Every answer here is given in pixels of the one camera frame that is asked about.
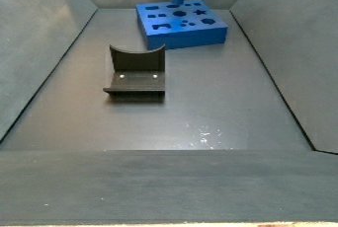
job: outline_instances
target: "foam block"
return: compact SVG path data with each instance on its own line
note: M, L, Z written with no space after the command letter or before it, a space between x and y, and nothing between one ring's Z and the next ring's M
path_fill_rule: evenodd
M167 49L223 43L227 24L200 0L181 5L160 2L136 5L139 24L148 49Z

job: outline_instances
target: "black plastic part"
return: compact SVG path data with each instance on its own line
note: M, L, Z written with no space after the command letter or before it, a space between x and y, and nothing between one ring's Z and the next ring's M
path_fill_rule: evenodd
M111 87L103 91L109 95L165 92L165 46L147 52L128 52L112 45L111 58L113 77Z

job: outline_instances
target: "cutout hole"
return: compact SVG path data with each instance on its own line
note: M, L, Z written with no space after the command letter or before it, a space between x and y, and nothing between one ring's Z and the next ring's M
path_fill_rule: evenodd
M159 10L160 8L157 6L149 6L149 7L145 7L147 10Z
M179 5L167 5L167 8L169 8L169 9L173 9L173 8L179 8Z
M213 20L213 19L211 19L211 18L204 18L203 20L200 20L201 21L201 23L204 24L204 25L213 25L215 23L216 23L216 21Z
M183 17L183 16L185 16L185 13L183 11L175 11L173 15L177 17Z
M157 30L159 28L171 29L171 25L169 24L153 25L153 30Z
M193 11L195 15L205 15L205 11L204 10L196 10Z

